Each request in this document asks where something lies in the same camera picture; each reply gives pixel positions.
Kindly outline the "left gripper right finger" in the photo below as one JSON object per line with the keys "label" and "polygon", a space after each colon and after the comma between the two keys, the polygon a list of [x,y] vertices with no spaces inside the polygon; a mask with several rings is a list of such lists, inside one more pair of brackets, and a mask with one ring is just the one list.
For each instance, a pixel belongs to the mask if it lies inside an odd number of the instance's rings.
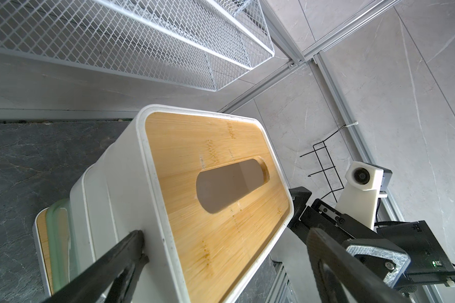
{"label": "left gripper right finger", "polygon": [[322,302],[410,302],[352,257],[325,231],[312,228],[307,251]]}

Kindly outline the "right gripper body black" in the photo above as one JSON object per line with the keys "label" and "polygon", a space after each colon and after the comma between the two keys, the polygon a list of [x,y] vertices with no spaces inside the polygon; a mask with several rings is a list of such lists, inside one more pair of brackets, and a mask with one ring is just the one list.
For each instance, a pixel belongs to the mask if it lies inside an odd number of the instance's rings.
{"label": "right gripper body black", "polygon": [[299,200],[299,238],[318,228],[370,269],[385,284],[402,293],[420,285],[455,287],[455,267],[425,221],[380,222],[376,231],[316,199]]}

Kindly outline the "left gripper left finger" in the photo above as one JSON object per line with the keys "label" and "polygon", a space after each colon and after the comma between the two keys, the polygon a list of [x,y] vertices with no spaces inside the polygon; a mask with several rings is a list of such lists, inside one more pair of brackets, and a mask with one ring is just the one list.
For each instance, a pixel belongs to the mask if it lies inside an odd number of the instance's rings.
{"label": "left gripper left finger", "polygon": [[140,275],[149,258],[144,254],[145,237],[132,231],[104,256],[46,302],[131,302]]}

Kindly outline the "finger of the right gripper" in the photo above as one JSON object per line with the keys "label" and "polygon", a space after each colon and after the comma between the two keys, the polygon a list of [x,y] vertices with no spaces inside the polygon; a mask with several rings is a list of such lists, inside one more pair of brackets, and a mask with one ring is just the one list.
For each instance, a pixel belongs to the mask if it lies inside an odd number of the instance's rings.
{"label": "finger of the right gripper", "polygon": [[307,206],[312,192],[307,188],[300,186],[289,189],[293,200],[294,214],[288,224],[288,228],[295,235],[307,235],[310,230],[310,211],[311,207]]}

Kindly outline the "green square tissue box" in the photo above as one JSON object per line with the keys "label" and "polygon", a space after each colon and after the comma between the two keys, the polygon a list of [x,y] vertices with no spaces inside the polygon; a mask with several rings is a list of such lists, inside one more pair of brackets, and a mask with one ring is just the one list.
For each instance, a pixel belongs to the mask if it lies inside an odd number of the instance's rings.
{"label": "green square tissue box", "polygon": [[55,202],[48,208],[45,218],[51,263],[51,290],[54,294],[78,276],[70,200]]}

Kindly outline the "bamboo-lid tissue box front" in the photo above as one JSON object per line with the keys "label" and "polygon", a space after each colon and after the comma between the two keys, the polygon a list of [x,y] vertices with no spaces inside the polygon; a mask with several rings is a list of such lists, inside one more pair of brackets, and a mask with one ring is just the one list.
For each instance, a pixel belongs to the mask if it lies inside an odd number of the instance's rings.
{"label": "bamboo-lid tissue box front", "polygon": [[96,262],[92,221],[108,218],[107,184],[98,164],[91,165],[70,191],[70,228],[77,274]]}

